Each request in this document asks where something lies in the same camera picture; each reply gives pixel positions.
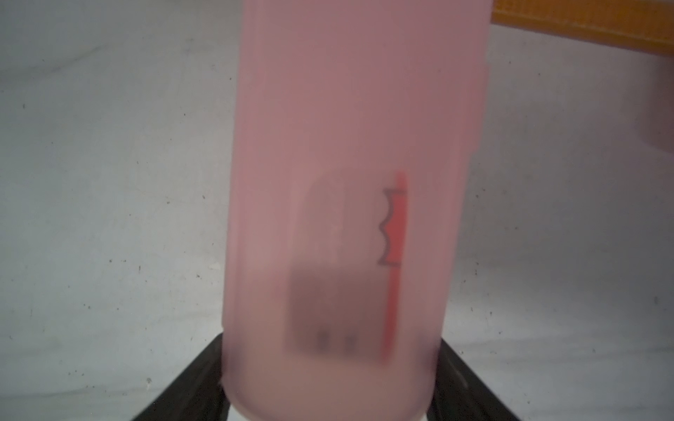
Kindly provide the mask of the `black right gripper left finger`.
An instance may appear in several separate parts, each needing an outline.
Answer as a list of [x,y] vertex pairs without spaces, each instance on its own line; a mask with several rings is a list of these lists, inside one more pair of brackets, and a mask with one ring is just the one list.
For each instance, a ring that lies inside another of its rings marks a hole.
[[230,402],[221,385],[222,334],[133,421],[225,421]]

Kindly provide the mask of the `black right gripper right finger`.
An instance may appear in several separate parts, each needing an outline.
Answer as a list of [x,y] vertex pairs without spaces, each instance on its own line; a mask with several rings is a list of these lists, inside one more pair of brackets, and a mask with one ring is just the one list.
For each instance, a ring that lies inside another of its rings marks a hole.
[[433,397],[426,414],[428,421],[521,420],[445,340],[441,340],[437,357]]

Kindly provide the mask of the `orange wooden two-tier shelf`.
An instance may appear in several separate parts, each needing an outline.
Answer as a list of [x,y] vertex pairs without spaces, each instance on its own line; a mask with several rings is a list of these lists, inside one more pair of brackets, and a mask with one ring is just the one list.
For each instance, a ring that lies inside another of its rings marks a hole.
[[491,22],[536,33],[673,56],[673,3],[632,0],[498,0]]

